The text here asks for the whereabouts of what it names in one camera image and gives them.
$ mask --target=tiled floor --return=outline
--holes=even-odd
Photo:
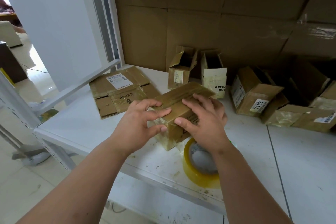
[[[46,69],[31,45],[26,34],[19,34],[23,47],[12,49],[17,60],[32,69],[46,72]],[[19,94],[27,102],[40,102],[57,93],[56,86],[48,73],[28,70],[29,79],[16,84]],[[56,109],[65,107],[62,102]],[[36,144],[30,129],[23,124],[6,108],[0,109],[0,124],[25,144]],[[17,222],[25,213],[46,196],[57,184],[61,182],[68,172],[52,157],[36,167],[25,167],[19,160],[11,160],[14,149],[0,138],[0,224]],[[72,157],[75,163],[82,161],[83,157]],[[152,222],[126,210],[123,213],[114,213],[104,209],[101,224],[126,224]]]

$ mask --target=small cardboard box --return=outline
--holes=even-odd
[[[291,76],[309,106],[336,110],[336,60],[308,61],[297,58]]]
[[[160,110],[167,107],[172,108],[170,114],[153,121],[154,124],[163,124],[168,128],[166,132],[159,133],[156,136],[156,139],[167,151],[173,148],[175,143],[182,142],[190,136],[186,130],[174,123],[175,118],[183,117],[190,120],[193,124],[197,124],[199,120],[197,115],[182,103],[183,98],[194,100],[194,93],[207,98],[215,95],[214,92],[197,82],[189,82],[163,95],[157,96],[155,99],[161,101],[162,106],[149,108],[149,110]]]
[[[150,80],[135,66],[103,74],[89,85],[102,119],[125,112],[134,100],[160,95]]]
[[[282,90],[283,87],[271,85],[260,69],[249,66],[240,68],[231,87],[236,113],[259,116]]]
[[[227,68],[219,58],[220,50],[201,51],[202,85],[216,93],[214,98],[224,98]]]
[[[270,102],[260,117],[264,124],[319,132],[328,132],[336,124],[336,119],[333,119],[335,111],[308,107],[309,102],[292,79],[273,75],[271,81],[284,86],[284,90]]]
[[[194,48],[177,46],[176,55],[168,69],[168,89],[173,90],[188,83],[190,71],[197,64]]]

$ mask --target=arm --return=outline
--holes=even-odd
[[[164,125],[147,127],[147,121],[170,113],[171,109],[146,111],[150,106],[161,104],[154,99],[134,101],[113,134],[18,223],[98,223],[126,158],[142,148],[151,137],[167,129]]]
[[[243,155],[230,143],[224,126],[224,106],[216,99],[194,94],[195,101],[183,100],[199,117],[193,125],[184,118],[175,123],[187,130],[211,154],[216,163],[227,217],[231,224],[292,223],[286,213],[253,173]]]

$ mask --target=shipping label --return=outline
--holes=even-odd
[[[265,107],[268,105],[269,101],[268,100],[263,100],[263,99],[257,99],[253,106],[250,109],[250,112],[263,112]]]
[[[246,95],[245,90],[239,80],[239,77],[236,75],[234,82],[231,87],[231,95],[234,102],[234,106],[237,108]]]
[[[330,123],[334,117],[336,116],[336,112],[333,112],[330,116],[328,117],[323,117],[323,118],[317,118],[314,120],[314,122],[319,122],[319,123]]]
[[[174,71],[174,82],[183,83],[183,71],[180,70]]]
[[[133,85],[133,83],[121,73],[106,77],[106,79],[113,85],[113,87],[115,87],[116,90]]]

